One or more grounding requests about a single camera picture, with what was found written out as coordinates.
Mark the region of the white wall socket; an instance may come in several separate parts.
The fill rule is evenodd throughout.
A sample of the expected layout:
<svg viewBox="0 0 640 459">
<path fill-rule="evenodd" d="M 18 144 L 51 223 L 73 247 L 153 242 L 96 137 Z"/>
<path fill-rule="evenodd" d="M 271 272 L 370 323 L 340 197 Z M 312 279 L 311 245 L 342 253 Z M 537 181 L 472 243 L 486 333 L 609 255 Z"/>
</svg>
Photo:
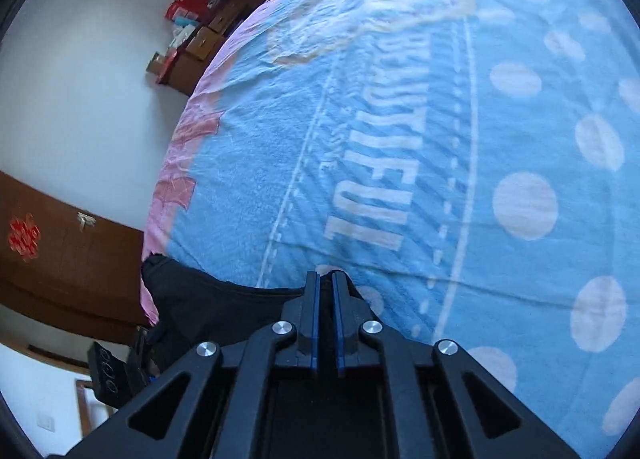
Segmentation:
<svg viewBox="0 0 640 459">
<path fill-rule="evenodd" d="M 55 432 L 55 421 L 54 418 L 47 415 L 46 413 L 37 413 L 37 427 L 40 429 L 46 430 L 48 432 Z"/>
</svg>

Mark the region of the blue and pink bed sheet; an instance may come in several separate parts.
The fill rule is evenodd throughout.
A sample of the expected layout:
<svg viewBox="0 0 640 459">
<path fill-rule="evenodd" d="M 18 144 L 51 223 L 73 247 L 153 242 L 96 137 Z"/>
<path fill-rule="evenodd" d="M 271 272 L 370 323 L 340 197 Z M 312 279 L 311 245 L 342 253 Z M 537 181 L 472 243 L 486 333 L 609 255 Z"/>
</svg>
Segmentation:
<svg viewBox="0 0 640 459">
<path fill-rule="evenodd" d="M 143 250 L 341 269 L 582 457 L 639 407 L 639 28 L 623 0 L 267 0 L 206 69 Z"/>
</svg>

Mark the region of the red gift bag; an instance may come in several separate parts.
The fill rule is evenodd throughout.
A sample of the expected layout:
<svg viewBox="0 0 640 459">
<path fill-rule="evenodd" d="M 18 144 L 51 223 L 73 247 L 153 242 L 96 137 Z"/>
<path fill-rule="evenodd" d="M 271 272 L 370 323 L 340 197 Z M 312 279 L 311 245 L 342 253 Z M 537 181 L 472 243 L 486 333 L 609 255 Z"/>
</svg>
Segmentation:
<svg viewBox="0 0 640 459">
<path fill-rule="evenodd" d="M 202 23 L 209 14 L 209 0 L 173 0 L 165 11 L 165 18 L 171 22 L 177 19 Z"/>
</svg>

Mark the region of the brown wooden door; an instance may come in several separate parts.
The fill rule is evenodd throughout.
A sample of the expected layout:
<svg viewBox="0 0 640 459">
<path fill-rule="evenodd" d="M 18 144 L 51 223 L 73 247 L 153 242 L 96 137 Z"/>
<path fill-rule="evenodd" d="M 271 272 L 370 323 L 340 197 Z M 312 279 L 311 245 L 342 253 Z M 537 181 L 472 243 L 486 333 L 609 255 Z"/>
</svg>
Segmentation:
<svg viewBox="0 0 640 459">
<path fill-rule="evenodd" d="M 32 214 L 38 257 L 9 248 L 9 221 Z M 140 301 L 143 233 L 1 175 L 1 304 L 46 325 L 128 345 L 148 323 Z"/>
</svg>

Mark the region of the red knot door ornament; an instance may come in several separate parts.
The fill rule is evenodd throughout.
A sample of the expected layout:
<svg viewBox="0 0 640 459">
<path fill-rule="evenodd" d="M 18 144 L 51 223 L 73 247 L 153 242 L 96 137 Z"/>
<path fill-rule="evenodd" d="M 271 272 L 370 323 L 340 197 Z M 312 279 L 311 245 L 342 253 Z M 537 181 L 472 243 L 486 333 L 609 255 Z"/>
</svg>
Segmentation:
<svg viewBox="0 0 640 459">
<path fill-rule="evenodd" d="M 12 217 L 9 221 L 9 248 L 24 262 L 38 257 L 40 239 L 41 231 L 32 214 L 27 213 L 24 218 Z"/>
</svg>

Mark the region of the brown wooden desk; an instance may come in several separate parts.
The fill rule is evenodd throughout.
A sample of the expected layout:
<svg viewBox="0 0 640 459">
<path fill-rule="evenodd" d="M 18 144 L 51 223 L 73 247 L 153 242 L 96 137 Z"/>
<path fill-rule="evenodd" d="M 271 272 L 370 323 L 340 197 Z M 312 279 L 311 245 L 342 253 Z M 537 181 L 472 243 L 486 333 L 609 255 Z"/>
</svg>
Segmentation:
<svg viewBox="0 0 640 459">
<path fill-rule="evenodd" d="M 190 96 L 205 70 L 232 32 L 266 0 L 209 0 L 202 23 L 177 19 L 174 39 L 164 52 L 153 55 L 146 72 L 158 85 Z"/>
</svg>

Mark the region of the black pants with striped cuff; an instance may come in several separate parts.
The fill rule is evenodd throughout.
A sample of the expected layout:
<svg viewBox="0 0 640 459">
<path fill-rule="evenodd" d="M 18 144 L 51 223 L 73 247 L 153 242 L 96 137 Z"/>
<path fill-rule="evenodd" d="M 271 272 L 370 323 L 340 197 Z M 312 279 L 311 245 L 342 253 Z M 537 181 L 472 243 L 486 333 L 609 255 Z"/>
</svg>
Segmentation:
<svg viewBox="0 0 640 459">
<path fill-rule="evenodd" d="M 296 333 L 277 350 L 279 368 L 344 375 L 380 363 L 376 350 L 360 339 L 361 323 L 376 316 L 344 271 L 309 271 L 298 288 L 258 289 L 152 254 L 141 276 L 158 312 L 148 342 L 160 370 L 206 341 L 229 347 L 227 363 L 239 364 L 240 347 L 279 321 L 291 323 Z"/>
</svg>

